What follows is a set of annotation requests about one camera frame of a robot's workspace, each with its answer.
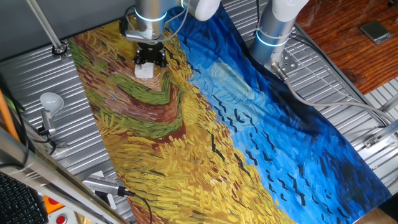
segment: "blue fabric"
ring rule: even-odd
[[[170,28],[176,31],[182,19]],[[391,197],[316,109],[299,103],[283,82],[250,59],[222,6],[206,22],[188,15],[178,38],[194,72],[190,82],[293,221],[353,223]]]

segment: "red button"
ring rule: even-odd
[[[49,198],[49,203],[52,204],[52,205],[58,205],[59,204],[56,200],[54,200],[52,198]]]
[[[57,224],[64,224],[64,223],[66,223],[66,222],[67,222],[67,218],[64,217],[63,215],[60,215],[60,216],[57,218]]]

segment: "blue led ring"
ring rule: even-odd
[[[263,43],[263,44],[265,44],[265,45],[268,45],[268,46],[270,46],[270,47],[279,47],[279,46],[282,46],[282,45],[286,44],[287,41],[288,41],[288,39],[289,39],[289,38],[288,38],[285,42],[283,42],[283,43],[281,43],[281,44],[268,44],[267,42],[261,40],[261,38],[259,37],[259,32],[258,32],[258,31],[256,31],[256,36],[257,36],[257,38],[260,40],[261,43]]]
[[[167,15],[167,12],[162,16],[162,17],[160,17],[160,18],[157,18],[157,19],[148,19],[148,18],[145,18],[144,16],[142,16],[142,15],[140,15],[138,12],[137,12],[137,9],[134,9],[135,10],[135,12],[136,12],[136,14],[137,14],[137,16],[138,17],[140,17],[141,19],[143,19],[143,20],[145,20],[145,21],[148,21],[148,22],[157,22],[157,21],[161,21],[162,19],[164,19],[165,17],[166,17],[166,15]]]

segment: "light bulb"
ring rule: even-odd
[[[55,93],[43,93],[40,96],[40,102],[52,116],[63,107],[63,99]]]

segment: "white cable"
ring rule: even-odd
[[[173,21],[175,18],[181,16],[185,11],[186,9],[184,9],[182,12],[180,12],[178,15],[174,16],[173,18],[167,20],[164,24],[168,24],[169,22]]]
[[[289,88],[289,90],[292,92],[292,94],[294,95],[294,97],[296,99],[298,99],[300,102],[302,102],[305,105],[309,105],[309,106],[313,106],[313,107],[329,107],[329,106],[358,106],[358,107],[362,107],[362,108],[366,108],[368,110],[371,110],[383,117],[385,117],[388,121],[390,121],[391,123],[393,123],[395,120],[393,118],[391,118],[389,115],[385,114],[385,112],[376,109],[372,106],[369,105],[365,105],[362,103],[355,103],[355,102],[336,102],[336,103],[310,103],[308,101],[305,101],[303,98],[301,98],[296,91],[294,91],[292,84],[290,84],[289,79],[287,78],[285,80],[285,83],[287,85],[287,87]]]
[[[190,0],[188,0],[187,9],[189,8],[189,5],[190,5]],[[188,10],[185,10],[185,16],[184,16],[184,19],[183,19],[182,22],[181,22],[180,27],[179,27],[170,37],[168,37],[168,38],[166,38],[166,39],[163,39],[163,40],[152,40],[152,39],[148,39],[148,38],[146,38],[146,37],[140,35],[140,33],[138,33],[138,32],[136,32],[136,34],[139,35],[140,37],[142,37],[142,38],[145,39],[145,40],[153,41],[153,42],[157,42],[157,43],[163,43],[163,42],[165,42],[165,41],[170,40],[170,39],[173,38],[175,35],[177,35],[177,33],[180,31],[180,29],[181,29],[182,26],[184,25],[185,20],[187,19],[187,16],[188,16]],[[131,24],[131,22],[130,22],[130,20],[129,20],[129,18],[128,18],[127,15],[126,15],[126,19],[127,19],[127,22],[128,22],[129,25],[130,25],[130,28],[131,28],[132,30],[135,30],[135,28],[132,26],[132,24]]]
[[[288,46],[290,46],[290,47],[293,47],[294,49],[299,50],[300,52],[303,52],[303,53],[305,53],[305,54],[307,54],[308,56],[311,57],[310,54],[306,53],[305,51],[303,51],[303,50],[301,50],[301,49],[296,48],[296,47],[293,46],[293,45],[290,45],[290,44],[286,44],[286,45],[288,45]],[[292,56],[294,59],[296,59],[296,61],[297,61],[299,64],[301,64],[304,68],[306,68],[308,71],[310,71],[310,72],[311,72],[312,74],[314,74],[316,77],[318,77],[320,80],[324,81],[327,85],[329,85],[330,87],[332,87],[334,90],[336,90],[337,92],[339,92],[339,93],[342,94],[343,96],[346,96],[346,97],[350,98],[351,100],[354,100],[354,101],[357,101],[358,103],[360,103],[357,99],[355,99],[355,98],[353,98],[353,97],[351,97],[351,96],[349,96],[349,95],[343,93],[342,91],[339,91],[339,90],[338,90],[336,87],[334,87],[332,84],[328,83],[328,82],[327,82],[326,80],[324,80],[322,77],[318,76],[315,72],[313,72],[311,69],[309,69],[306,65],[304,65],[303,63],[301,63],[301,61],[300,61],[299,59],[297,59],[297,57],[295,57],[293,54],[291,54],[291,53],[289,53],[289,54],[290,54],[290,56]]]

